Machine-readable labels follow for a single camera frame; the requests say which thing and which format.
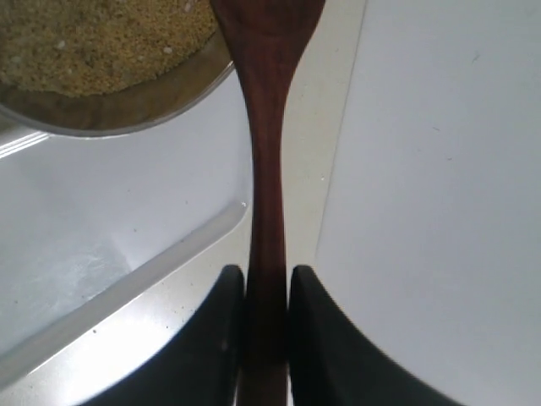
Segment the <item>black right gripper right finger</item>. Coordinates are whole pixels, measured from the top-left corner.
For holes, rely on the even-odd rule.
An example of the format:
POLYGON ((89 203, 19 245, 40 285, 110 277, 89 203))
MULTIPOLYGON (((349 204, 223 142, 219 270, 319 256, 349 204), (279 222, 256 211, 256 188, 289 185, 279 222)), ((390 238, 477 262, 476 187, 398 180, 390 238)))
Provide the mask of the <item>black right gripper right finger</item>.
POLYGON ((310 266, 292 272, 287 348, 296 405, 452 405, 377 349, 310 266))

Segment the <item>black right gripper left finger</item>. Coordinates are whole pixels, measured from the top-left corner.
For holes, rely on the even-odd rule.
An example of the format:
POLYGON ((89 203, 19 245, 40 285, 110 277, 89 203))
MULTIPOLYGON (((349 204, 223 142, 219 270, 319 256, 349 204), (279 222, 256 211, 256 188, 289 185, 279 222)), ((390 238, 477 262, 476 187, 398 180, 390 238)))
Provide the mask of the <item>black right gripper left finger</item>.
POLYGON ((225 266, 201 306, 165 347, 85 404, 233 404, 243 299, 241 269, 225 266))

